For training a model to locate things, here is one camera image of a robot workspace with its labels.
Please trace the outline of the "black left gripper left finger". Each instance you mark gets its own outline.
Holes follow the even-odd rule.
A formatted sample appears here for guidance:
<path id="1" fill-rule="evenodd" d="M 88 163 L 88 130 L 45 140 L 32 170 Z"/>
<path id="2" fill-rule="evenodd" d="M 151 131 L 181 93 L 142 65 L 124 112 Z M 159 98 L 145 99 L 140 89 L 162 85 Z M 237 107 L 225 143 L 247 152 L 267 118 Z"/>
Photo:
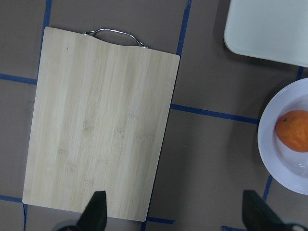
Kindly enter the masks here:
<path id="1" fill-rule="evenodd" d="M 80 231 L 104 231 L 107 224 L 106 192 L 96 191 L 76 226 Z"/>

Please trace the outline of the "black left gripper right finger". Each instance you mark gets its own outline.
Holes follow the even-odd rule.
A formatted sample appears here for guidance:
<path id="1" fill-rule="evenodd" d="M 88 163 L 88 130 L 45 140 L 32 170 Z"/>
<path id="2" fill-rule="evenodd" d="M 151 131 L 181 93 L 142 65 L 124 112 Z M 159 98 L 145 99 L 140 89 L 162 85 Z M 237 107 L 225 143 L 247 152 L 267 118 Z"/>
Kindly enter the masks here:
<path id="1" fill-rule="evenodd" d="M 243 191 L 242 220 L 248 231 L 284 231 L 287 227 L 253 190 Z"/>

